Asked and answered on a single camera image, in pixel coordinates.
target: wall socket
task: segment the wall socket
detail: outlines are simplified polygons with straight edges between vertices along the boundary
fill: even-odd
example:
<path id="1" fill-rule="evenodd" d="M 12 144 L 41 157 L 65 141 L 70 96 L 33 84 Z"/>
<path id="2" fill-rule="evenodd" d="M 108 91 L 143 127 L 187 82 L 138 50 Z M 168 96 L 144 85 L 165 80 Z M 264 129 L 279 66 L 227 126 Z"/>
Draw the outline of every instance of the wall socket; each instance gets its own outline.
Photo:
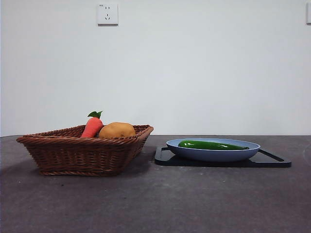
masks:
<path id="1" fill-rule="evenodd" d="M 97 25 L 109 26 L 119 24 L 118 4 L 106 3 L 97 6 Z"/>

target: wicker basket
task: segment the wicker basket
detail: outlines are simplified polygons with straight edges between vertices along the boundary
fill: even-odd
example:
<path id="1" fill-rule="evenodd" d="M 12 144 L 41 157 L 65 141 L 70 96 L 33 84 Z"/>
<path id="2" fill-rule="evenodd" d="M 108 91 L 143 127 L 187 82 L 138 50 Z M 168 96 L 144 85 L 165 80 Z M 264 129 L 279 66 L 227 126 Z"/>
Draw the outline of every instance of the wicker basket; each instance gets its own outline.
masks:
<path id="1" fill-rule="evenodd" d="M 141 152 L 153 131 L 134 125 L 136 135 L 125 138 L 80 138 L 85 125 L 19 137 L 43 175 L 115 176 Z"/>

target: green cucumber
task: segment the green cucumber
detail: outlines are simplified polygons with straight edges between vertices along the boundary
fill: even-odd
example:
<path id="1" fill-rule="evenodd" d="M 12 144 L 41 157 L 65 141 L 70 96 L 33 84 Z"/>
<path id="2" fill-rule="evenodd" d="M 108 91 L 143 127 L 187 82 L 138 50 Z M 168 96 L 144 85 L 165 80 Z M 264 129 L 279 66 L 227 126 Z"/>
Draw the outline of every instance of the green cucumber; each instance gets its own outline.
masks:
<path id="1" fill-rule="evenodd" d="M 240 147 L 226 143 L 204 142 L 195 140 L 184 140 L 178 144 L 179 147 L 204 149 L 204 150 L 247 150 L 248 147 Z"/>

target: dark table surface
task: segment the dark table surface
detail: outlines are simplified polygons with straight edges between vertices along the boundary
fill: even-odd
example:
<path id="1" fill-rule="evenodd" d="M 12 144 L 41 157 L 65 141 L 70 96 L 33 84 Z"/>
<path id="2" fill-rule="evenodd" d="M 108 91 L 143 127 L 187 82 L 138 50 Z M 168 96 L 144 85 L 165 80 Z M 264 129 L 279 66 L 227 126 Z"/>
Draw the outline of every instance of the dark table surface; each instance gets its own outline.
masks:
<path id="1" fill-rule="evenodd" d="M 158 166 L 184 137 L 255 142 L 290 168 Z M 311 136 L 151 135 L 116 177 L 43 176 L 1 138 L 2 233 L 310 233 Z"/>

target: orange carrot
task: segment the orange carrot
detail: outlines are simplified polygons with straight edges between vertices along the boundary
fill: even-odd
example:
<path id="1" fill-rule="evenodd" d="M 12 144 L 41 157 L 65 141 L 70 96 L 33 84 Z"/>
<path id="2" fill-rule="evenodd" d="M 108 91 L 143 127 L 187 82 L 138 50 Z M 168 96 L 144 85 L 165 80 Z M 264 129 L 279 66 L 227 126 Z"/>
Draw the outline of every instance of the orange carrot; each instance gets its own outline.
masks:
<path id="1" fill-rule="evenodd" d="M 91 112 L 88 117 L 92 117 L 90 120 L 87 121 L 86 127 L 81 135 L 81 137 L 95 137 L 96 133 L 104 126 L 102 121 L 100 120 L 101 117 L 100 112 Z"/>

